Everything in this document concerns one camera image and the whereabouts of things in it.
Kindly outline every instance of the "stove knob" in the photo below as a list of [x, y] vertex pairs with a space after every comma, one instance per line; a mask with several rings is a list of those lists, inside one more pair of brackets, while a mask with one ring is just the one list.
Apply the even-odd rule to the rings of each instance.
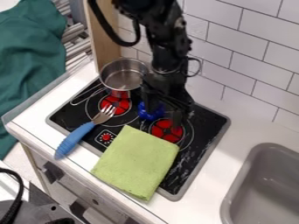
[[104, 134], [103, 137], [102, 137], [102, 139], [104, 141], [109, 141], [109, 140], [111, 140], [111, 136], [109, 134]]

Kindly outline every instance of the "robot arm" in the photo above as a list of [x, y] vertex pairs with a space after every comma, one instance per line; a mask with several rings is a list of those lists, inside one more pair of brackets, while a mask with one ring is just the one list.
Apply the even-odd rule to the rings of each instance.
[[112, 0], [121, 13], [131, 18], [136, 41], [126, 42], [118, 37], [101, 13], [96, 0], [88, 0], [94, 15], [108, 36], [120, 46], [133, 46], [141, 38], [139, 25], [146, 29], [153, 52], [151, 73], [143, 78], [142, 98], [146, 111], [153, 114], [160, 101], [173, 108], [172, 120], [178, 126], [191, 112], [193, 99], [186, 92], [191, 40], [186, 33], [186, 22], [176, 0]]

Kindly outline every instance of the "blue fork handle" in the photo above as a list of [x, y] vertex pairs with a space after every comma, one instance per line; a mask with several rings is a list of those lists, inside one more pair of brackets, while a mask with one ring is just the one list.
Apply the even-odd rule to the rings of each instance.
[[55, 152], [54, 158], [61, 159], [69, 154], [75, 145], [89, 132], [94, 128], [93, 122], [87, 122], [79, 126], [78, 129], [69, 134], [65, 140], [59, 145], [58, 149]]

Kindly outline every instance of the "sink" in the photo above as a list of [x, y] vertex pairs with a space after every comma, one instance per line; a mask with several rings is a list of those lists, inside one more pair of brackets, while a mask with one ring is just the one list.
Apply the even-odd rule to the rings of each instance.
[[220, 215], [224, 224], [298, 224], [299, 154], [273, 143], [254, 147]]

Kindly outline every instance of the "green towel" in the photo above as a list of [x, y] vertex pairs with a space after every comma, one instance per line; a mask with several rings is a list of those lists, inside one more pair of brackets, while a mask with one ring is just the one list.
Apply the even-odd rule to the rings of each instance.
[[178, 153], [178, 146], [125, 126], [91, 173], [142, 200], [150, 200]]
[[[0, 13], [0, 116], [65, 72], [65, 28], [51, 0], [21, 0]], [[0, 122], [0, 159], [16, 141]]]

